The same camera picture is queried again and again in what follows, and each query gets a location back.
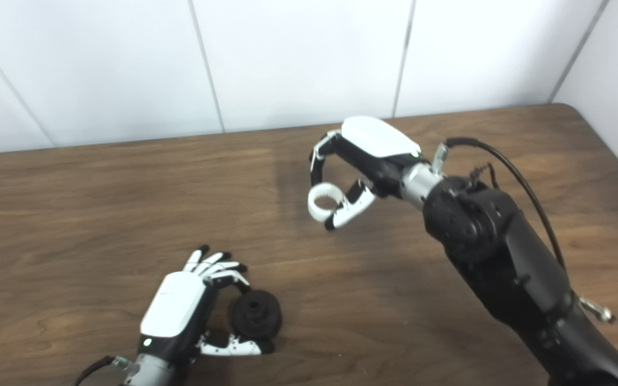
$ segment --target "cable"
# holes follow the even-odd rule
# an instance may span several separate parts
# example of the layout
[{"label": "cable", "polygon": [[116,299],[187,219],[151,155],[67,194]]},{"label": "cable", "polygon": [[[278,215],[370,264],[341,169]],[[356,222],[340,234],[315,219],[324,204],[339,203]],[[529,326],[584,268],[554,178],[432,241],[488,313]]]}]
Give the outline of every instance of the cable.
[{"label": "cable", "polygon": [[562,249],[560,249],[560,244],[559,242],[557,242],[557,236],[555,235],[555,232],[552,229],[552,225],[550,225],[550,220],[547,218],[547,214],[545,213],[545,210],[542,208],[542,205],[540,205],[540,201],[538,200],[534,191],[531,189],[531,186],[529,185],[528,181],[526,181],[524,176],[521,175],[517,167],[514,166],[512,162],[510,162],[508,158],[505,157],[500,151],[498,151],[498,149],[495,149],[495,147],[492,147],[475,138],[468,138],[468,137],[448,138],[445,141],[445,145],[449,147],[450,149],[452,147],[459,146],[459,145],[479,147],[480,149],[483,149],[484,151],[487,151],[493,156],[495,156],[496,159],[499,159],[500,162],[502,162],[502,164],[504,164],[507,167],[507,169],[509,169],[509,171],[513,174],[514,178],[517,179],[518,183],[520,183],[522,188],[526,191],[526,194],[528,195],[531,202],[533,203],[533,206],[535,207],[535,211],[538,213],[538,216],[540,217],[540,221],[542,222],[543,227],[545,227],[545,232],[547,232],[547,237],[548,239],[550,239],[550,243],[552,244],[552,250],[554,251],[555,257],[557,259],[557,263],[559,263],[559,265],[562,266],[562,268],[566,271],[567,267],[564,265],[564,256],[562,256]]},{"label": "cable", "polygon": [[101,369],[102,367],[109,366],[111,362],[113,362],[114,359],[116,359],[116,357],[107,355],[103,357],[102,359],[100,359],[99,361],[94,362],[93,364],[88,366],[87,369],[84,369],[83,372],[81,372],[78,378],[76,378],[75,382],[73,382],[72,386],[78,386],[81,382],[83,382],[84,379],[90,376],[93,372],[97,371],[98,369]]}]

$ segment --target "black rubber object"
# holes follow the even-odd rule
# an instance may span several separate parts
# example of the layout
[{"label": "black rubber object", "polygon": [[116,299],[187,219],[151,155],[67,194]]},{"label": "black rubber object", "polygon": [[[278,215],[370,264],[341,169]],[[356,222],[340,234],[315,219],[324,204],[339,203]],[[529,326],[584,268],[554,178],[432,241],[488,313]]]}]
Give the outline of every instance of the black rubber object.
[{"label": "black rubber object", "polygon": [[271,340],[278,335],[282,322],[280,303],[267,291],[249,291],[231,307],[233,331],[248,339]]}]

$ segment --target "wooden table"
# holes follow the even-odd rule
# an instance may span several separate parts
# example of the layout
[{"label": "wooden table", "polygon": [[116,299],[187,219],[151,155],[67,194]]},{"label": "wooden table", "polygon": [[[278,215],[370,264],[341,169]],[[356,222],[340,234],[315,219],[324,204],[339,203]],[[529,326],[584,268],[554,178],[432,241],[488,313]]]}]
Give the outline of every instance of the wooden table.
[{"label": "wooden table", "polygon": [[[574,288],[618,314],[618,161],[572,108],[390,120],[432,155],[449,136],[505,152],[560,238]],[[69,384],[133,357],[162,277],[208,242],[281,301],[277,352],[201,357],[188,384],[517,385],[547,376],[459,278],[422,218],[389,198],[336,232],[307,214],[307,155],[338,124],[0,154],[0,386]],[[449,174],[490,158],[454,150]],[[499,182],[537,216],[498,166]],[[326,180],[359,176],[330,159]],[[226,289],[211,326],[226,326]],[[618,348],[618,323],[599,325]],[[113,385],[114,369],[87,385]]]}]

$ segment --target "robotic hand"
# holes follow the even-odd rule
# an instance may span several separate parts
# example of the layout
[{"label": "robotic hand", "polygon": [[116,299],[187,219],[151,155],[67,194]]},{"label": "robotic hand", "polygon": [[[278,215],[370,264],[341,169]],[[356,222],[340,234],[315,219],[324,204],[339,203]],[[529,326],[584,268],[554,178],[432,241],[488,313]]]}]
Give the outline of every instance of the robotic hand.
[{"label": "robotic hand", "polygon": [[[550,237],[547,249],[512,198],[469,177],[446,176],[442,165],[454,146],[484,149],[505,164],[525,188]],[[326,156],[337,154],[365,174],[346,195],[322,182]],[[387,123],[351,117],[326,134],[311,155],[308,207],[314,219],[333,230],[373,203],[395,196],[423,212],[426,232],[443,244],[448,259],[490,314],[512,328],[550,376],[551,386],[618,386],[618,351],[600,334],[582,308],[613,323],[607,308],[576,295],[569,283],[554,232],[535,194],[519,171],[493,147],[471,138],[441,144],[432,161],[419,145]],[[314,202],[336,200],[331,210]]]},{"label": "robotic hand", "polygon": [[[207,245],[199,247],[182,271],[165,276],[142,318],[137,360],[105,357],[83,372],[74,386],[110,364],[128,373],[123,385],[167,386],[199,355],[232,357],[273,352],[270,339],[281,323],[277,300],[265,291],[251,291],[241,274],[247,267],[228,261],[230,253],[204,258],[208,251]],[[218,291],[231,285],[243,294],[231,308],[236,334],[211,332],[206,323]]]}]

